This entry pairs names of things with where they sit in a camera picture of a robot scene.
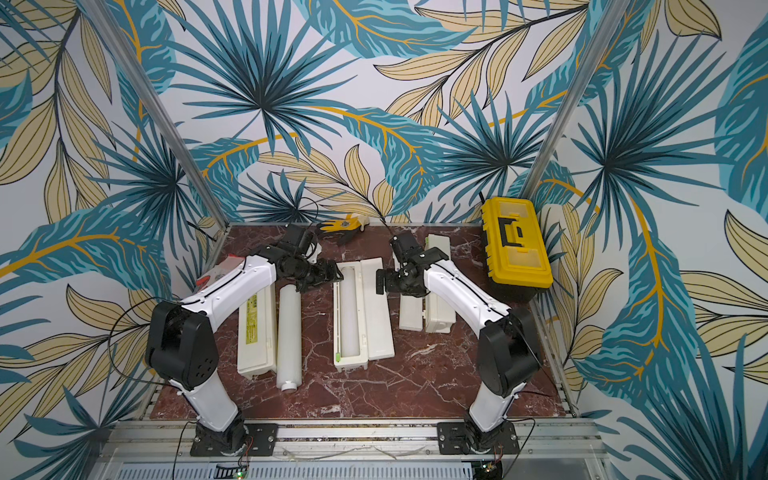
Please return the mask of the short plastic wrap roll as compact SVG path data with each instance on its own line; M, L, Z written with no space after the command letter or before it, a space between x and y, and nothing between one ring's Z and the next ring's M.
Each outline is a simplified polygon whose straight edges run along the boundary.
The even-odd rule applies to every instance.
M343 280L339 286L341 357L360 354L359 326L357 317L357 290L355 271L347 266L341 269Z

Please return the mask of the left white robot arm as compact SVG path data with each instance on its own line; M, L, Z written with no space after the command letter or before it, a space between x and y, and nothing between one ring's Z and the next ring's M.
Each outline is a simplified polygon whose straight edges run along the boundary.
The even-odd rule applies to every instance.
M179 302L160 301L152 311L146 363L193 407L197 436L225 455L242 449L246 427L218 376L215 332L250 297L279 280L300 293L342 280L336 261L314 257L316 245L307 227L290 224L281 239L256 247L219 280Z

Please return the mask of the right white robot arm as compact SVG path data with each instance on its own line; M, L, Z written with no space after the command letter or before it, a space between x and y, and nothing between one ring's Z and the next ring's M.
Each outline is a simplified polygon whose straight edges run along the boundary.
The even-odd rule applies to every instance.
M409 231L390 240L396 268L376 273L378 294L437 295L478 340L481 385L463 424L466 448L485 453L498 441L510 405L542 368L532 316L483 291L442 250L424 248Z

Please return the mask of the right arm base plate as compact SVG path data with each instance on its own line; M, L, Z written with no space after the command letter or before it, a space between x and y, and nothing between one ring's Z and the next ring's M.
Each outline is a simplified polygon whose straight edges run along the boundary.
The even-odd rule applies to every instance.
M440 422L436 430L442 455L507 455L520 451L515 426L508 420L488 432L481 431L470 420Z

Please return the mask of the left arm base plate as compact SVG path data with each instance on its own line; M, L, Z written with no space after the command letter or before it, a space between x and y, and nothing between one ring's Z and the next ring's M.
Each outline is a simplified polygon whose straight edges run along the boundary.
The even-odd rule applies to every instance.
M276 423L233 424L223 432L197 426L192 457L269 457L277 440Z

